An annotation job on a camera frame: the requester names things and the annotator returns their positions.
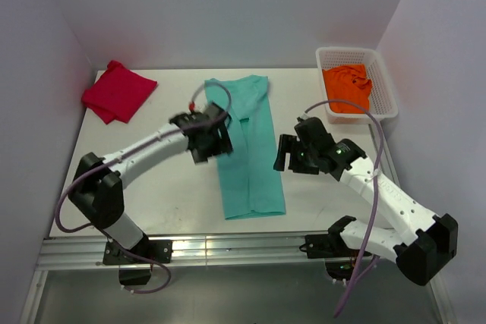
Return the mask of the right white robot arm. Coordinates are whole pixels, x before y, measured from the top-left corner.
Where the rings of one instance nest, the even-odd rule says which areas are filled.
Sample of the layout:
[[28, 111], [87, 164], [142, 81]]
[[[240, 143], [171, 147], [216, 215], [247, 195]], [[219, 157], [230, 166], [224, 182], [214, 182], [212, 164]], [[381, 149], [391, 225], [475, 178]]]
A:
[[394, 262], [409, 281], [424, 286], [456, 255], [458, 222], [420, 205], [378, 171], [356, 143], [336, 142], [319, 118], [299, 118], [295, 134], [280, 136], [273, 167], [304, 175], [328, 174], [376, 205], [391, 225], [369, 229], [345, 215], [327, 233], [305, 236], [299, 249], [309, 259], [351, 256], [363, 247], [365, 255]]

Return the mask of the teal t shirt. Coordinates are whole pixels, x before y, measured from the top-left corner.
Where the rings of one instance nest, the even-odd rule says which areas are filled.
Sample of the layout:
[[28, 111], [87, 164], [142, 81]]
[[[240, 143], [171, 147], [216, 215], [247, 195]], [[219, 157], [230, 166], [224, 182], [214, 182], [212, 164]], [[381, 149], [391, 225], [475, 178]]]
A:
[[251, 75], [239, 80], [205, 81], [207, 101], [227, 106], [233, 152], [217, 160], [222, 208], [226, 220], [284, 215], [286, 203], [280, 173], [273, 169], [277, 154], [268, 98], [269, 80]]

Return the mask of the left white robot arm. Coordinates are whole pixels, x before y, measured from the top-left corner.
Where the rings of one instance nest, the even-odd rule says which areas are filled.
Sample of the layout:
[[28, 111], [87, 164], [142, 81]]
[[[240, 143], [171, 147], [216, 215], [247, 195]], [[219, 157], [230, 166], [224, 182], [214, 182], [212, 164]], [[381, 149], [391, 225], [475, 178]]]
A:
[[88, 222], [128, 252], [148, 257], [152, 245], [125, 212], [124, 190], [145, 172], [189, 152], [194, 163], [232, 153], [229, 113], [211, 102], [201, 112], [181, 113], [148, 137], [102, 157], [79, 161], [68, 199]]

